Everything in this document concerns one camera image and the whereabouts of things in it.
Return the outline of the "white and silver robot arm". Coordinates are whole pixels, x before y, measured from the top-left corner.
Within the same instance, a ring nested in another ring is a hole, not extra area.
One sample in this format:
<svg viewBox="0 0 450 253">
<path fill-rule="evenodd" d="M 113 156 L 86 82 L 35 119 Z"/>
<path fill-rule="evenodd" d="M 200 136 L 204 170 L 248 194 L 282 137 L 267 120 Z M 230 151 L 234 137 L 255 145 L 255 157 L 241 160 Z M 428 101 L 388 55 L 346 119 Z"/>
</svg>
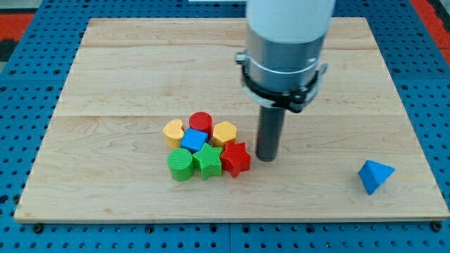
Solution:
<svg viewBox="0 0 450 253">
<path fill-rule="evenodd" d="M 248 0 L 245 50 L 237 53 L 243 87 L 264 108 L 301 112 L 314 99 L 335 0 Z"/>
</svg>

